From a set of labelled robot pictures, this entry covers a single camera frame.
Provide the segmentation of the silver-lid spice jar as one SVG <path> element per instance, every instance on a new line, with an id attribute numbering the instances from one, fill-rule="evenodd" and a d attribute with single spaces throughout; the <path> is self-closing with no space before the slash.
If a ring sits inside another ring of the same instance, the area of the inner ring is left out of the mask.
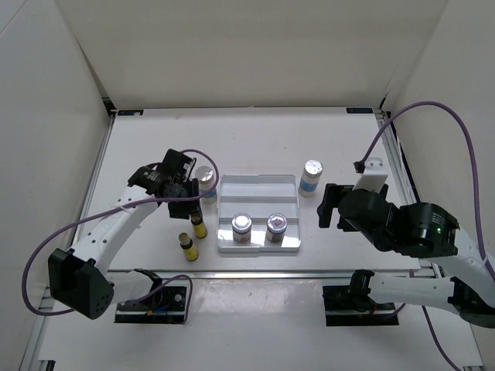
<path id="1" fill-rule="evenodd" d="M 237 213 L 231 221 L 233 238 L 239 243 L 246 243 L 251 238 L 252 220 L 246 213 Z"/>

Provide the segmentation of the red-logo-lid spice jar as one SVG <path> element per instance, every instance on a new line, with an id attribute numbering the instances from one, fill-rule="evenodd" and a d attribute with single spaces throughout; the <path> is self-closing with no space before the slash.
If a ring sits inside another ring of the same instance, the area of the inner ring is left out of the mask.
<path id="1" fill-rule="evenodd" d="M 288 222 L 281 213 L 271 214 L 267 218 L 265 238 L 271 243 L 280 243 L 283 241 Z"/>

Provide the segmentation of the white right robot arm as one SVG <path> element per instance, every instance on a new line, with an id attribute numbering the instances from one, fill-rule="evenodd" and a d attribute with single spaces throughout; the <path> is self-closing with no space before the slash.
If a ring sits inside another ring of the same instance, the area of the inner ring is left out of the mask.
<path id="1" fill-rule="evenodd" d="M 329 295 L 337 311 L 368 311 L 392 302 L 442 309 L 483 328 L 494 327 L 494 281 L 490 257 L 460 227 L 457 219 L 431 203 L 396 206 L 386 191 L 371 192 L 350 185 L 328 184 L 317 208 L 319 227 L 340 216 L 338 229 L 358 232 L 380 252 L 426 260 L 446 270 L 433 279 L 392 277 L 356 270 L 350 283 Z"/>

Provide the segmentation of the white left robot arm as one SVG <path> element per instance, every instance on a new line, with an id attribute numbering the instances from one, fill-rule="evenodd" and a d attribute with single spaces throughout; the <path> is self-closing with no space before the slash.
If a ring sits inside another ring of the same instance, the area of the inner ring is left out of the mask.
<path id="1" fill-rule="evenodd" d="M 108 274 L 111 262 L 141 223 L 163 203 L 173 219 L 200 212 L 200 190 L 191 172 L 195 158 L 169 149 L 164 159 L 138 168 L 115 208 L 102 213 L 96 226 L 68 250 L 54 250 L 48 259 L 53 299 L 89 319 L 99 318 L 114 303 L 159 306 L 162 279 L 141 268 Z"/>

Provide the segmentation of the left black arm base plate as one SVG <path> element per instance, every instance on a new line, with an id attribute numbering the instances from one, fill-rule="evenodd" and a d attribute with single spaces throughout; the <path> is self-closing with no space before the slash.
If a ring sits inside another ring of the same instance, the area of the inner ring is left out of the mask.
<path id="1" fill-rule="evenodd" d="M 143 302 L 117 305 L 114 323 L 127 325 L 183 325 L 189 315 L 190 283 L 174 280 Z"/>

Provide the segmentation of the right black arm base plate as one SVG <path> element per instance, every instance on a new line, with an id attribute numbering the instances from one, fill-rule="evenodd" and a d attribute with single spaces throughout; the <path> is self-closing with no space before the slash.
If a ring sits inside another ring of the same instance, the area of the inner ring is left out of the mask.
<path id="1" fill-rule="evenodd" d="M 323 304 L 327 327 L 399 325 L 398 307 L 394 303 L 377 304 L 366 298 L 352 298 L 347 286 L 323 286 Z"/>

